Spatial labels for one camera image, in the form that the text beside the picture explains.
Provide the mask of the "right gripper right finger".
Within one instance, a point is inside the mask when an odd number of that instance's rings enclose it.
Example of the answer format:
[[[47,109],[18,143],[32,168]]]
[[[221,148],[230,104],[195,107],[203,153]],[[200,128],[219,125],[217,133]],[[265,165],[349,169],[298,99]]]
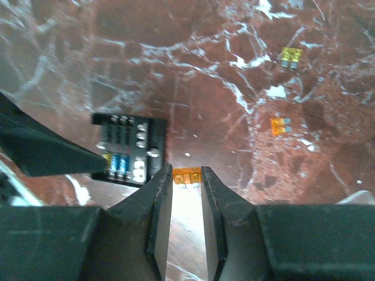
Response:
[[[253,205],[202,167],[210,280],[373,280],[372,205]]]

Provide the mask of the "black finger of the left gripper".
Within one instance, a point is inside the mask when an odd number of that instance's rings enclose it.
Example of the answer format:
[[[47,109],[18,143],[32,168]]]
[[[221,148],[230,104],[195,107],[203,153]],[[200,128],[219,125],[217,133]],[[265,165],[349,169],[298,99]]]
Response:
[[[97,173],[107,167],[102,156],[56,134],[3,94],[1,149],[30,177]]]

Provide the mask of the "yellow blade fuse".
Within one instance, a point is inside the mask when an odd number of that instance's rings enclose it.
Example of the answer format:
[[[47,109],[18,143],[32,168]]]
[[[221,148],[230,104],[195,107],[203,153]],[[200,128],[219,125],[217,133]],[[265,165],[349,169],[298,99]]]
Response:
[[[296,70],[302,53],[302,49],[284,47],[282,49],[281,65]]]

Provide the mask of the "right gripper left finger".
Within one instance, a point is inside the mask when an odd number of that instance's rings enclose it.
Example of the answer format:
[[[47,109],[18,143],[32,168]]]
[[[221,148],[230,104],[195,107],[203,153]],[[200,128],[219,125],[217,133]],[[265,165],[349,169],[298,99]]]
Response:
[[[164,280],[172,166],[104,210],[2,207],[2,280]]]

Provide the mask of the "black fuse box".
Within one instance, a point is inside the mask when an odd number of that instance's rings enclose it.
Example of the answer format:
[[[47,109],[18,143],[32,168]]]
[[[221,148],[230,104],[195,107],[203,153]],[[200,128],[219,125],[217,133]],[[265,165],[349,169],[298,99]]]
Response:
[[[100,126],[97,147],[107,162],[92,179],[140,188],[164,165],[167,120],[97,112],[91,123]]]

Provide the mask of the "orange blade fuse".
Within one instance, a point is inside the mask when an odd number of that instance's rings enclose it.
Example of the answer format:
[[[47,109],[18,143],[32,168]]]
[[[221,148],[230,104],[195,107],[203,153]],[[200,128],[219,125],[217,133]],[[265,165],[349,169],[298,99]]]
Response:
[[[200,184],[202,182],[201,168],[175,168],[173,169],[173,181],[175,184]]]
[[[284,133],[290,133],[292,131],[290,124],[290,118],[271,118],[272,134],[274,136],[279,136]]]

